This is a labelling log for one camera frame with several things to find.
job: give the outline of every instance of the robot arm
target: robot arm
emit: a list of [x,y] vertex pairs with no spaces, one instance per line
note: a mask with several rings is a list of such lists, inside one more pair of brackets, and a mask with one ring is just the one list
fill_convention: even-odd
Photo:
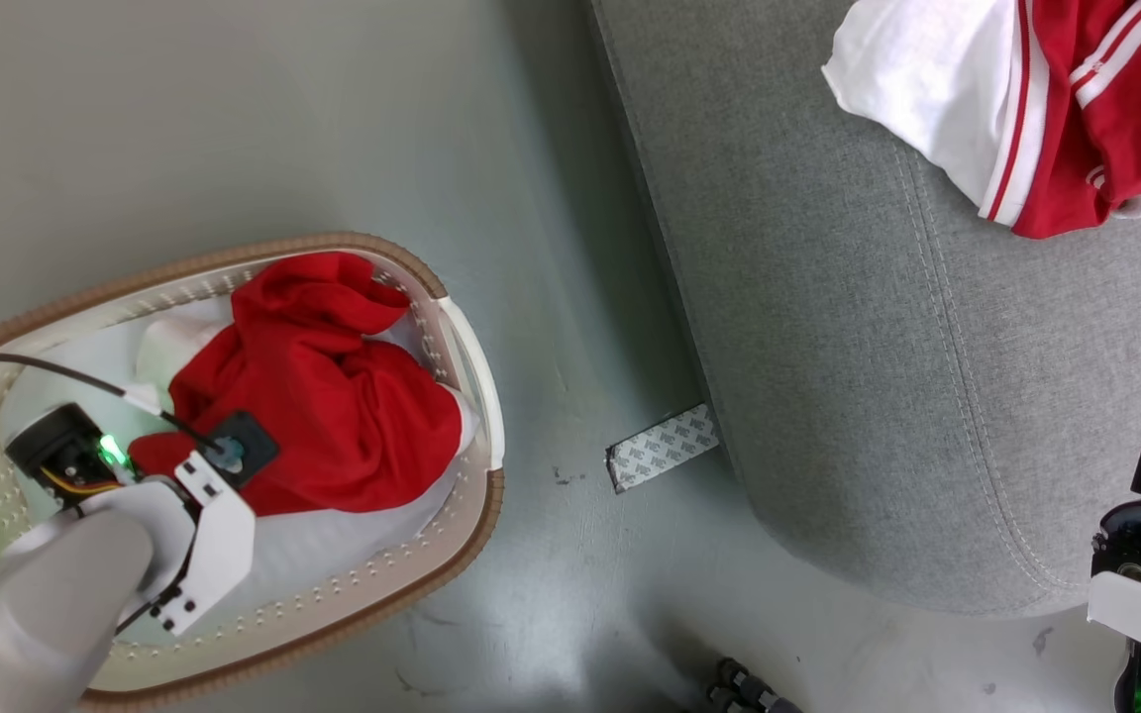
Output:
[[6,452],[64,505],[0,556],[0,713],[64,713],[140,615],[183,634],[249,574],[254,515],[236,488],[277,455],[248,414],[219,426],[171,478],[100,452],[75,405]]
[[113,510],[0,559],[0,713],[72,708],[151,560],[144,525]]

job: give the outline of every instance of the red and white shirt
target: red and white shirt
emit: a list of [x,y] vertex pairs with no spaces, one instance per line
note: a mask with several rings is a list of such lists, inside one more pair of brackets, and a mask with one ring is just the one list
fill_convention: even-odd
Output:
[[859,0],[822,72],[1018,235],[1141,217],[1141,0]]

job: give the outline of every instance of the sofa cushion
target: sofa cushion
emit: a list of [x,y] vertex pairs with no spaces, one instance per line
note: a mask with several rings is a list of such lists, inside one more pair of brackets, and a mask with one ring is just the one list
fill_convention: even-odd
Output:
[[1081,605],[1141,447],[1141,221],[979,220],[819,72],[847,0],[594,0],[761,522],[880,597]]

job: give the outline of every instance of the brown basket rim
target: brown basket rim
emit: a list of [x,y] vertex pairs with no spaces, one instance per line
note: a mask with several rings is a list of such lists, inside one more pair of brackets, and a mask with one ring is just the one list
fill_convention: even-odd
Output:
[[[424,285],[431,298],[439,299],[447,297],[447,290],[437,275],[416,256],[407,252],[398,244],[377,237],[374,235],[358,234],[358,232],[325,232],[325,234],[314,234],[302,237],[291,237],[275,240],[270,243],[249,244],[249,246],[232,248],[218,252],[210,252],[208,256],[189,258],[170,262],[153,270],[126,276],[126,278],[104,283],[98,287],[87,289],[72,297],[57,299],[55,302],[46,303],[35,310],[23,313],[1,322],[0,324],[0,348],[14,339],[24,337],[31,331],[51,324],[51,322],[64,319],[95,307],[97,303],[128,297],[144,289],[152,289],[167,282],[172,282],[186,276],[222,269],[224,267],[236,267],[244,262],[267,260],[282,256],[293,256],[293,253],[326,250],[361,249],[378,253],[399,267],[406,269],[412,276]],[[484,516],[479,519],[463,546],[446,564],[436,568],[434,573],[424,577],[412,589],[397,592],[375,605],[367,606],[362,611],[357,611],[345,619],[337,619],[330,626],[323,626],[307,635],[299,637],[294,641],[277,646],[275,649],[264,650],[264,653],[249,658],[242,658],[234,664],[226,664],[210,672],[199,673],[199,675],[178,681],[170,681],[168,684],[147,687],[146,689],[132,691],[105,691],[98,689],[87,689],[80,702],[82,710],[98,710],[98,712],[139,712],[139,710],[152,710],[162,705],[177,703],[194,698],[194,696],[211,694],[222,687],[235,684],[235,682],[262,675],[275,669],[289,666],[304,656],[319,653],[323,649],[339,643],[350,635],[375,626],[375,624],[389,619],[395,614],[406,610],[418,600],[424,599],[435,590],[443,588],[453,578],[459,576],[469,565],[472,564],[484,546],[491,538],[495,529],[495,522],[500,519],[500,510],[504,496],[504,470],[495,469],[488,473],[487,497],[485,497]]]

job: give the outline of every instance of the yellow wire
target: yellow wire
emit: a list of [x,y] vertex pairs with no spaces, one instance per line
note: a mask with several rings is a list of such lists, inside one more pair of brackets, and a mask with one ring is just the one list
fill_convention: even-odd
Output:
[[116,491],[116,488],[122,487],[121,484],[105,484],[105,486],[100,487],[80,488],[72,486],[71,484],[66,484],[48,469],[41,469],[41,473],[50,478],[50,483],[57,484],[60,491],[71,492],[73,495],[99,495],[102,492]]

